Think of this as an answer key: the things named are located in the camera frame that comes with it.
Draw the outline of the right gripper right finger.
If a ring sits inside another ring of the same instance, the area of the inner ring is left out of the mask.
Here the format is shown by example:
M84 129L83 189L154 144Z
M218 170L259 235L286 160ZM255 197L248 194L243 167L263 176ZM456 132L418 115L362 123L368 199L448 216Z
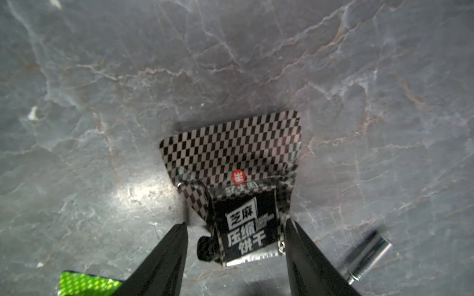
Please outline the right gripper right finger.
M296 222L285 224L285 252L293 296L357 296L312 239Z

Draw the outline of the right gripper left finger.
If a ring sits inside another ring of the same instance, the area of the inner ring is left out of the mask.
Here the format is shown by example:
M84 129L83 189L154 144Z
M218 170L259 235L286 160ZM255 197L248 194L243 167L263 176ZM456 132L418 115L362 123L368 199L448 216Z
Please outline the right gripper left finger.
M188 250L185 223L174 225L114 296L178 296Z

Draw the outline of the green cookie pack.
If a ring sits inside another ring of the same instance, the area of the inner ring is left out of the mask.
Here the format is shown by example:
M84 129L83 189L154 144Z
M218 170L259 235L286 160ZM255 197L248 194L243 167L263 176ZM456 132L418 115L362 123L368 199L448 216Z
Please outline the green cookie pack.
M58 296L111 296L122 281L64 271L60 275Z

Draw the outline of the black cookie pack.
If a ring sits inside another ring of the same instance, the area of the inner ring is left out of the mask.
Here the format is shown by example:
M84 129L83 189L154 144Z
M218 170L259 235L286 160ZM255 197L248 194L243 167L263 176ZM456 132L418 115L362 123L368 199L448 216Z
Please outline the black cookie pack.
M205 222L201 261L223 266L282 256L301 151L301 116L282 111L163 139L178 194Z

